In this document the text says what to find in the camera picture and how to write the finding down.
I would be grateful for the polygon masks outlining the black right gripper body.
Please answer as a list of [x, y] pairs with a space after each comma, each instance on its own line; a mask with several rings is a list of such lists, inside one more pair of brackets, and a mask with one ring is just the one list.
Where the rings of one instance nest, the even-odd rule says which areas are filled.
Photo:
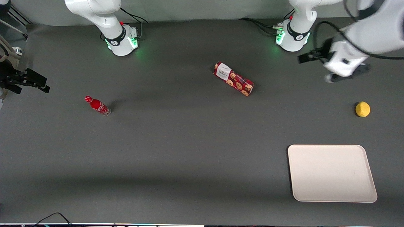
[[9, 60], [4, 60], [0, 63], [0, 86], [2, 89], [7, 89], [16, 94], [20, 94], [22, 88], [17, 86], [22, 82], [22, 76], [26, 71], [19, 71], [14, 68]]

